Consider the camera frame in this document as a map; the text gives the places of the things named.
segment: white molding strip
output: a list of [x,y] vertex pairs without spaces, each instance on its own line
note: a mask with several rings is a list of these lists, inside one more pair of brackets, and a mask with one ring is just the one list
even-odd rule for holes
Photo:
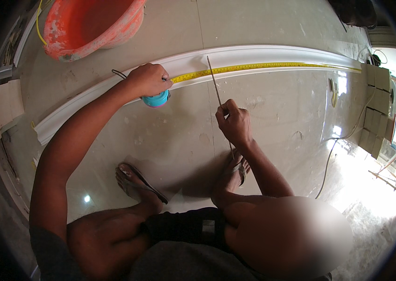
[[[170,77],[177,77],[186,73],[202,71],[208,69],[206,56],[212,62],[213,68],[227,67],[241,64],[253,63],[312,63],[318,65],[331,65],[333,67],[275,67],[260,68],[250,70],[240,70],[234,72],[217,73],[215,79],[228,78],[246,74],[261,72],[284,71],[284,70],[343,70],[361,72],[360,62],[335,53],[329,53],[311,48],[282,46],[282,45],[242,45],[203,49],[189,53],[182,53],[164,59],[153,61],[152,63],[161,64],[169,73]],[[129,75],[131,68],[123,71]],[[177,89],[196,83],[211,81],[211,76],[202,76],[188,81],[175,83],[170,89]],[[95,86],[87,89],[81,94],[70,99],[61,105],[53,113],[43,119],[34,130],[37,132],[38,140],[45,145],[54,136],[56,131],[66,122],[75,112],[86,104],[90,103],[100,95],[104,94],[111,87],[116,85],[121,78],[117,75],[110,77]]]
[[20,38],[19,45],[17,46],[17,49],[15,50],[15,55],[14,55],[14,66],[17,67],[19,65],[19,60],[20,56],[22,55],[23,52],[23,47],[26,44],[26,41],[28,40],[29,34],[36,23],[36,18],[37,16],[41,13],[40,9],[37,9],[36,12],[33,14],[32,18],[29,20],[28,24],[25,27],[25,30],[23,31],[22,38]]

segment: white cable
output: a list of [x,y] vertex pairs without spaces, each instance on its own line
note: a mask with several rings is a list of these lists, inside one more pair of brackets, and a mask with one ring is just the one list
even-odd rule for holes
[[[374,71],[374,85],[376,85],[376,72],[375,72],[375,71]],[[342,137],[342,138],[329,138],[329,139],[326,140],[326,141],[329,141],[329,140],[331,140],[331,139],[334,139],[335,142],[334,142],[334,145],[332,146],[332,149],[331,149],[330,152],[329,152],[329,156],[327,157],[326,168],[324,169],[323,183],[321,183],[320,191],[319,191],[318,194],[316,195],[315,199],[318,199],[318,197],[319,197],[320,194],[321,194],[321,191],[323,191],[324,183],[325,183],[325,181],[326,181],[327,168],[328,168],[328,166],[329,166],[330,156],[331,156],[331,154],[332,154],[332,151],[333,151],[334,148],[335,148],[335,145],[336,145],[337,141],[338,141],[339,139],[347,139],[347,138],[351,137],[351,136],[354,134],[354,132],[356,131],[357,127],[359,126],[360,119],[362,118],[362,115],[363,115],[363,111],[366,110],[366,108],[368,107],[368,104],[369,104],[369,103],[371,102],[371,100],[373,99],[374,94],[376,93],[376,89],[377,89],[377,88],[374,86],[373,94],[371,95],[371,97],[369,98],[369,100],[366,102],[365,106],[364,106],[363,109],[362,109],[362,112],[360,112],[359,118],[358,118],[358,120],[357,120],[357,123],[354,125],[352,132],[350,132],[346,137]]]

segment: black cord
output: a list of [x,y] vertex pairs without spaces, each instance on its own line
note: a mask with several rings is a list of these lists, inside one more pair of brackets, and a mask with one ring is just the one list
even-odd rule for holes
[[113,74],[117,74],[117,75],[120,76],[122,79],[126,79],[126,78],[127,78],[126,75],[124,75],[123,73],[121,73],[121,72],[118,71],[118,70],[113,69],[113,70],[112,70],[112,73],[113,73]]

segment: metal rod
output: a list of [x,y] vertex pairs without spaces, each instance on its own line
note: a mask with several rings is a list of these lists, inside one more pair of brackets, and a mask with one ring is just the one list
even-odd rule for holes
[[372,173],[374,176],[378,177],[379,179],[383,180],[384,182],[386,182],[389,186],[391,186],[392,188],[394,188],[394,190],[396,190],[396,187],[394,185],[392,185],[391,183],[389,183],[386,179],[382,178],[381,176],[379,176],[378,174],[376,174],[375,172],[372,171],[368,171],[370,173]]
[[385,166],[383,166],[377,173],[379,174],[380,172],[382,172],[383,170],[385,170],[389,165],[391,165],[391,163],[393,163],[396,160],[396,154],[393,156],[392,159],[390,159],[388,161],[388,163],[385,164]]
[[[220,95],[218,94],[217,83],[215,82],[215,77],[214,77],[214,72],[212,71],[211,61],[209,60],[209,56],[206,56],[206,57],[207,57],[207,63],[209,64],[209,69],[211,70],[212,80],[214,81],[215,92],[217,93],[218,103],[221,106],[221,99],[220,99]],[[231,149],[232,159],[235,159],[234,151],[232,150],[232,144],[229,140],[228,140],[228,142],[229,142],[229,148]]]

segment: tape measure numbers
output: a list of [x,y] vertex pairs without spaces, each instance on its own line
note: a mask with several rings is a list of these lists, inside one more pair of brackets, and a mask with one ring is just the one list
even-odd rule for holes
[[[314,63],[253,63],[253,64],[240,64],[234,65],[230,67],[219,67],[212,68],[214,74],[216,73],[226,73],[240,70],[248,70],[248,69],[259,69],[259,68],[275,68],[275,67],[323,67],[323,68],[334,68],[340,70],[354,70],[361,71],[361,69],[353,68],[353,67],[341,67],[337,65],[330,64],[314,64]],[[211,71],[209,69],[190,72],[184,75],[180,75],[171,79],[173,83],[183,82],[190,79],[195,79],[202,76],[210,75]]]

